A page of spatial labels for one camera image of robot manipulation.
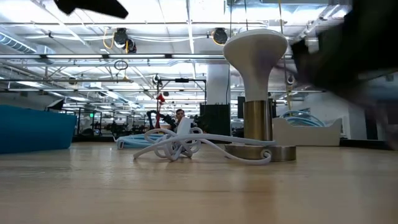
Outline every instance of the man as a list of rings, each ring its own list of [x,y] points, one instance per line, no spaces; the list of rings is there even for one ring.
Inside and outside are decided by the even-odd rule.
[[[178,124],[180,124],[181,119],[182,119],[183,117],[185,117],[185,111],[184,111],[183,109],[178,109],[178,110],[175,112],[175,118],[177,119],[177,126],[178,126]]]
[[[175,124],[177,125],[177,127],[175,127],[174,129],[171,128],[171,130],[174,131],[175,133],[177,132],[178,125],[180,124],[181,119],[182,119],[183,117],[185,117],[185,112],[184,112],[184,110],[183,110],[183,109],[178,109],[178,110],[175,112],[175,118],[177,119],[176,122],[175,122]]]

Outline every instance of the red object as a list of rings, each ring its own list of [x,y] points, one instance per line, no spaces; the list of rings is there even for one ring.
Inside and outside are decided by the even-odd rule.
[[[157,108],[155,128],[160,128],[160,109],[162,107],[162,104],[166,102],[166,100],[164,99],[163,94],[161,93],[159,93],[159,95],[156,96],[156,100],[159,103],[159,107]]]
[[[161,105],[166,101],[163,97],[163,94],[161,93],[159,93],[159,95],[156,96],[156,100],[160,101]]]

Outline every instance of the brass cylinder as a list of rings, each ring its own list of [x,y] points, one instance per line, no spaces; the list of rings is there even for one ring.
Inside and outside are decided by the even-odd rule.
[[[272,140],[272,120],[266,100],[244,103],[244,137],[260,141]]]
[[[296,160],[295,146],[267,146],[271,152],[272,162],[294,161]]]
[[[240,144],[225,145],[225,151],[241,159],[258,160],[264,158],[264,146],[248,146]]]

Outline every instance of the tangled white cord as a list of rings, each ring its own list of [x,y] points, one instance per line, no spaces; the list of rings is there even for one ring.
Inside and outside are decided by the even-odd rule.
[[[164,137],[158,138],[157,140],[152,140],[149,137],[151,134],[159,132],[165,133]],[[258,141],[253,139],[244,139],[244,138],[237,138],[231,136],[221,136],[217,134],[203,134],[203,131],[200,128],[191,128],[190,134],[183,134],[183,135],[177,135],[176,133],[168,129],[153,129],[146,132],[144,137],[145,140],[153,143],[153,145],[148,146],[145,149],[135,153],[134,154],[135,159],[137,159],[139,156],[147,152],[154,151],[156,156],[159,156],[160,158],[167,158],[170,161],[176,161],[181,154],[187,157],[192,157],[194,153],[200,150],[201,143],[203,142],[217,149],[220,153],[224,154],[224,156],[226,156],[229,159],[236,159],[237,161],[249,165],[265,165],[270,163],[271,161],[271,154],[267,150],[263,150],[261,152],[261,156],[263,157],[263,159],[259,160],[242,159],[224,151],[222,148],[218,147],[216,144],[210,142],[209,140],[245,143],[257,146],[275,145],[275,141]]]

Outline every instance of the wooden table surface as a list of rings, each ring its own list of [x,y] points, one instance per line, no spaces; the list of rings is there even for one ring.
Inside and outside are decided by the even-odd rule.
[[[134,152],[0,155],[0,223],[398,223],[398,152],[301,147],[268,166]]]

